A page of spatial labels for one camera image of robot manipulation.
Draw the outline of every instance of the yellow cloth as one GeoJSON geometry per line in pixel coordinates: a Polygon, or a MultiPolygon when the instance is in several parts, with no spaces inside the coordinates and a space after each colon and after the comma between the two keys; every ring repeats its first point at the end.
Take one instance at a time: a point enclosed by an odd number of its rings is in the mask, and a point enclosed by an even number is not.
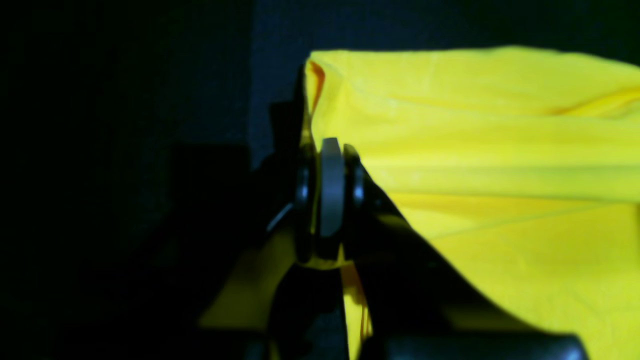
{"type": "MultiPolygon", "coordinates": [[[[577,333],[592,359],[640,358],[639,68],[506,47],[318,51],[306,75],[318,148],[333,136],[354,145],[488,298],[577,333]]],[[[352,359],[364,316],[354,294],[352,359]]]]}

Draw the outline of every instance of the dark background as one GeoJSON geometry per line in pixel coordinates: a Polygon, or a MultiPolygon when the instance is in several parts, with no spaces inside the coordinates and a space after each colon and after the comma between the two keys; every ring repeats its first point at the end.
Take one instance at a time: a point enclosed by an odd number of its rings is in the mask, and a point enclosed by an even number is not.
{"type": "Polygon", "coordinates": [[[312,49],[521,44],[640,64],[636,3],[74,0],[3,8],[0,356],[44,358],[61,328],[108,316],[114,305],[83,290],[83,269],[125,260],[180,201],[241,191],[274,152],[272,105],[293,99],[312,49]]]}

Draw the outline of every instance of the black backdrop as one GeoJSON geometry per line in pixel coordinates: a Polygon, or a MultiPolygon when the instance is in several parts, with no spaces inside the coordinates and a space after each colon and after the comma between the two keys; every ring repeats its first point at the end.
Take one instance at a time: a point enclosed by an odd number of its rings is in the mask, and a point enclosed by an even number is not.
{"type": "Polygon", "coordinates": [[[64,325],[114,311],[81,291],[83,269],[127,258],[176,203],[239,191],[312,49],[522,44],[640,64],[635,3],[5,5],[0,354],[42,358],[64,325]]]}

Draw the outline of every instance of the yellow fabric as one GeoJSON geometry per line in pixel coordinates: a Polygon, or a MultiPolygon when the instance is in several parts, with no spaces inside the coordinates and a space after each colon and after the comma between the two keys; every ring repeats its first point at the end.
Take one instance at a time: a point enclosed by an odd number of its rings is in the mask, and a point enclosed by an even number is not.
{"type": "MultiPolygon", "coordinates": [[[[540,329],[577,333],[592,359],[640,358],[639,68],[505,47],[318,51],[306,75],[317,147],[354,145],[481,292],[540,329]]],[[[355,359],[362,312],[349,286],[355,359]]]]}

